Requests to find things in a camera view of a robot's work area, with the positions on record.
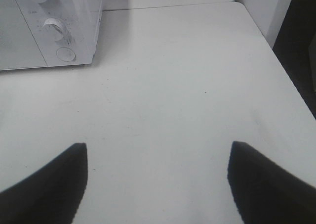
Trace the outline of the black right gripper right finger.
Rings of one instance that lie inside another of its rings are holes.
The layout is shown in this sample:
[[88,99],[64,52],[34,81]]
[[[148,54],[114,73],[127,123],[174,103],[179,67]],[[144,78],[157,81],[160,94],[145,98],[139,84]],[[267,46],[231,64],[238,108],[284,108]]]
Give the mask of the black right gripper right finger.
[[245,224],[314,224],[316,189],[245,142],[232,143],[228,183]]

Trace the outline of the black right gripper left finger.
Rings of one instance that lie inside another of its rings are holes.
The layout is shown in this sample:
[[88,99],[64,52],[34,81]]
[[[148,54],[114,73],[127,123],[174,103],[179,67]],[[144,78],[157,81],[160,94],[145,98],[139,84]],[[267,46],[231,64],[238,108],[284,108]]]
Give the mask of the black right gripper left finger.
[[88,180],[87,147],[75,143],[0,193],[2,224],[71,224]]

